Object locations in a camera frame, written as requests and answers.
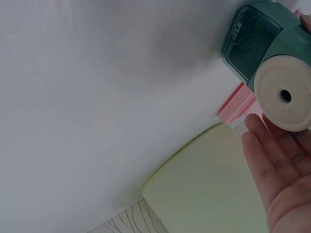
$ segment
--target pink object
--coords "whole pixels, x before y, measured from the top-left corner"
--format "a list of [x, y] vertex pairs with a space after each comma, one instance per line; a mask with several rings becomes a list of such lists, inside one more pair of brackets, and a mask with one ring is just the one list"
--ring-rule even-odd
[[256, 102], [255, 94], [241, 83], [220, 108], [217, 115], [223, 123], [228, 125], [250, 113], [261, 116], [262, 111]]

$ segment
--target green plastic casing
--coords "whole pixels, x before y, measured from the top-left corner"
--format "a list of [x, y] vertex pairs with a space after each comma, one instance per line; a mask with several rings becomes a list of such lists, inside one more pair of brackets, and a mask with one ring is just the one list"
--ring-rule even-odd
[[293, 56], [311, 66], [311, 35], [299, 18], [280, 3], [243, 7], [223, 50], [225, 64], [254, 92], [256, 71], [277, 55]]

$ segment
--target hole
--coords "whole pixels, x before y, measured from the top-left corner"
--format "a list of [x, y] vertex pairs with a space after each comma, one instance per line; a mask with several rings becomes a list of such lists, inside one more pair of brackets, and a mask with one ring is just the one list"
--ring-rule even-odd
[[290, 103], [292, 101], [292, 96], [287, 90], [282, 90], [280, 93], [280, 97], [284, 103]]

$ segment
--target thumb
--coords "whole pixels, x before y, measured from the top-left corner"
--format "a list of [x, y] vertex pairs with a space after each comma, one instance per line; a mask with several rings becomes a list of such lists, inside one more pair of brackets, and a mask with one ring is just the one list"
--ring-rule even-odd
[[311, 33], [311, 15], [300, 15], [300, 22], [302, 26]]

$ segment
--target wavy line pattern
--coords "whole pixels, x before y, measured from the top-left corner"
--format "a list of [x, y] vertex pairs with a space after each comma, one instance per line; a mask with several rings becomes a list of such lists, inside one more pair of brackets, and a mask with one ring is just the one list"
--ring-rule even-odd
[[142, 199], [88, 233], [168, 233], [148, 203]]

